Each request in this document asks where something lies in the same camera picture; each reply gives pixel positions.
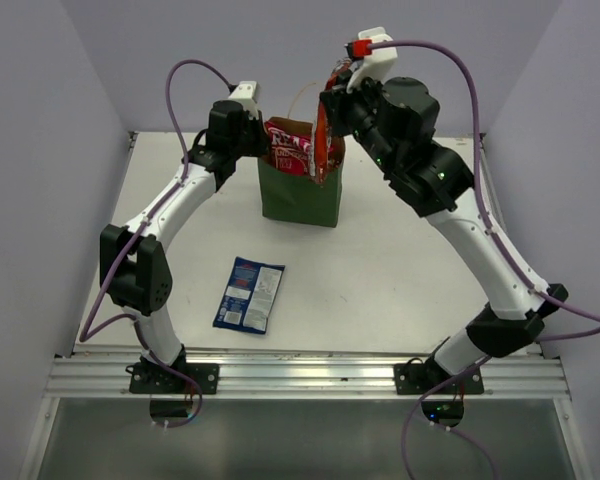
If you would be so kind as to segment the pink Real chips bag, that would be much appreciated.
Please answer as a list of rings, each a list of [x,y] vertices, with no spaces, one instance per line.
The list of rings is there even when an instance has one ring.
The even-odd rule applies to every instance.
[[[344,161],[346,146],[341,137],[331,138],[326,161],[311,160],[313,125],[310,122],[274,116],[264,127],[270,143],[264,160],[282,173],[308,177],[320,184]]]

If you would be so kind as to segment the blue snack bag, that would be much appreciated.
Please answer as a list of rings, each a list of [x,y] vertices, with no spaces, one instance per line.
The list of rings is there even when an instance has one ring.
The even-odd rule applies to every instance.
[[[213,327],[265,335],[284,265],[236,257]]]

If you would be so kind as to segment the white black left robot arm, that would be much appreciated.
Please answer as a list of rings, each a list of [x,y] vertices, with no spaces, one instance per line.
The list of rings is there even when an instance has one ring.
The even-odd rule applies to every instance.
[[[186,151],[159,196],[123,226],[100,235],[100,288],[133,321],[144,356],[172,366],[183,345],[167,309],[173,277],[167,250],[193,213],[235,173],[237,161],[268,150],[262,113],[253,99],[213,104],[202,145]]]

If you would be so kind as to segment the green brown paper bag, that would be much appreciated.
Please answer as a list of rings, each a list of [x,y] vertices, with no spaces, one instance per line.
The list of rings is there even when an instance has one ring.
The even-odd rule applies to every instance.
[[[311,178],[278,171],[264,160],[265,156],[258,159],[261,211],[265,218],[328,228],[337,226],[344,161],[318,185]]]

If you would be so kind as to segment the orange red Doritos bag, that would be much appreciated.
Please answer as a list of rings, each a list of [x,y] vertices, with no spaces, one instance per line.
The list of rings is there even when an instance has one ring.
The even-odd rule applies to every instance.
[[[330,173],[342,166],[344,154],[344,140],[333,135],[326,106],[318,99],[309,150],[308,172],[311,180],[315,184],[323,184]]]

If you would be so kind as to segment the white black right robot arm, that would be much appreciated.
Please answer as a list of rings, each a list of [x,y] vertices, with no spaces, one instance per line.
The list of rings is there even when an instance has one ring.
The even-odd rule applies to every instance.
[[[433,383],[458,375],[486,356],[503,358],[533,343],[556,306],[544,300],[568,297],[566,288],[538,276],[475,198],[475,177],[465,161],[433,136],[438,101],[420,81],[366,77],[349,88],[350,70],[335,74],[320,95],[337,136],[352,136],[381,170],[396,196],[434,227],[454,248],[487,296],[482,311],[426,359]],[[496,244],[533,286],[523,285]]]

